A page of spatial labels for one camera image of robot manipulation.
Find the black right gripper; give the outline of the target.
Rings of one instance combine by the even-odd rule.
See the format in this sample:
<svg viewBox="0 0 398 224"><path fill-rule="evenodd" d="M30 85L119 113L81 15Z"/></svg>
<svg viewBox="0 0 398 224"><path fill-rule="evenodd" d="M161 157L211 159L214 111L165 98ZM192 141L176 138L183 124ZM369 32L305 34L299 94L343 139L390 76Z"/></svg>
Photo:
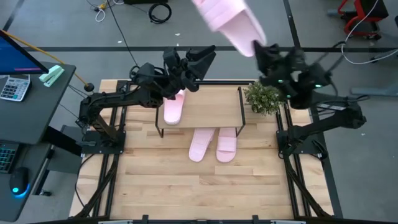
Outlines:
<svg viewBox="0 0 398 224"><path fill-rule="evenodd" d="M283 56L278 44L265 47L257 40L253 41L253 47L258 70L262 73L259 82L264 86L273 86L281 93L298 93L292 74L306 69L304 51L294 47Z"/></svg>

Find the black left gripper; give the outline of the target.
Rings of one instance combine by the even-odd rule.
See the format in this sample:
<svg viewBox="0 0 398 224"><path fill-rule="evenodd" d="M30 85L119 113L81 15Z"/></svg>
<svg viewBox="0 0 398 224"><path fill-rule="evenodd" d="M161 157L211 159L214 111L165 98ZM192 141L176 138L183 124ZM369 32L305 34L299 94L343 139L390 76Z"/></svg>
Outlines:
<svg viewBox="0 0 398 224"><path fill-rule="evenodd" d="M195 81L204 79L216 57L215 49L215 45L190 49L185 58L180 58L176 48L167 49L163 53L165 85L162 95L172 96L185 89L198 91L199 85Z"/></svg>

